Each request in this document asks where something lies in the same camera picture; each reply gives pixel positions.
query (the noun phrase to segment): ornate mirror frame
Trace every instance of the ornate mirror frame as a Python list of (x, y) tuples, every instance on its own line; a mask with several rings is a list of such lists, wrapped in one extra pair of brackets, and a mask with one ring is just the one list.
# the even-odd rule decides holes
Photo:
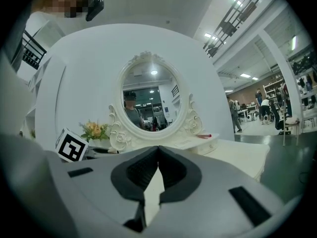
[[(176, 79), (179, 87), (180, 110), (176, 120), (167, 128), (150, 132), (135, 126), (123, 108), (122, 89), (125, 78), (130, 69), (142, 62), (154, 62), (164, 66)], [(179, 132), (198, 134), (202, 130), (202, 123), (197, 113), (192, 108), (192, 95), (188, 89), (182, 75), (178, 70), (156, 54), (145, 51), (138, 56), (134, 56), (121, 70), (116, 81), (114, 92), (114, 103), (109, 106), (111, 118), (110, 143), (118, 151), (134, 150), (147, 145), (160, 145), (163, 142), (175, 140)]]

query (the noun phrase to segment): white cube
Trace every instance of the white cube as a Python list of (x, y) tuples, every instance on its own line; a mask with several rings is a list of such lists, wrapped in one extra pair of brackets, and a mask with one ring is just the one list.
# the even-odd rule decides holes
[(64, 128), (55, 144), (55, 151), (68, 162), (81, 161), (88, 147), (88, 142), (76, 133)]

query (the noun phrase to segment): flower arrangement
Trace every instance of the flower arrangement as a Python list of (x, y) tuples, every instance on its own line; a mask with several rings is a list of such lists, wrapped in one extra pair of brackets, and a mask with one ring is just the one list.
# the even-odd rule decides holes
[(30, 131), (30, 134), (31, 134), (31, 137), (32, 137), (32, 138), (35, 138), (35, 130), (34, 130), (34, 129), (32, 129), (32, 130)]
[(88, 123), (86, 124), (80, 122), (79, 126), (81, 126), (84, 131), (84, 134), (82, 134), (81, 137), (85, 138), (87, 142), (89, 142), (90, 139), (99, 139), (100, 141), (102, 139), (109, 139), (106, 135), (109, 125), (106, 123), (98, 124), (98, 122), (95, 123), (88, 120)]

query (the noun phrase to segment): black railing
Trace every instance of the black railing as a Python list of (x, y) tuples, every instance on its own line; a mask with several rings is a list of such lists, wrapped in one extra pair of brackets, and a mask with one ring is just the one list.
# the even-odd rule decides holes
[(178, 86), (175, 85), (175, 87), (172, 90), (173, 97), (175, 97), (177, 93), (179, 93), (179, 90), (178, 90)]
[(46, 50), (25, 30), (22, 39), (24, 46), (23, 61), (34, 69), (38, 69)]
[(226, 13), (220, 24), (217, 26), (210, 39), (205, 43), (204, 50), (209, 57), (213, 57), (218, 50), (225, 44), (243, 22), (257, 8), (260, 0), (235, 0), (229, 11)]

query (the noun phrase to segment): white cloth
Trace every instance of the white cloth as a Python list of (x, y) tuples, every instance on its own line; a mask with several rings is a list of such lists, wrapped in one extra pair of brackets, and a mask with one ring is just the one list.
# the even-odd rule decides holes
[(299, 118), (297, 116), (288, 117), (285, 120), (286, 124), (297, 124), (299, 122)]
[(262, 106), (269, 106), (269, 104), (268, 104), (268, 99), (265, 99), (265, 100), (262, 101), (261, 107), (262, 107)]

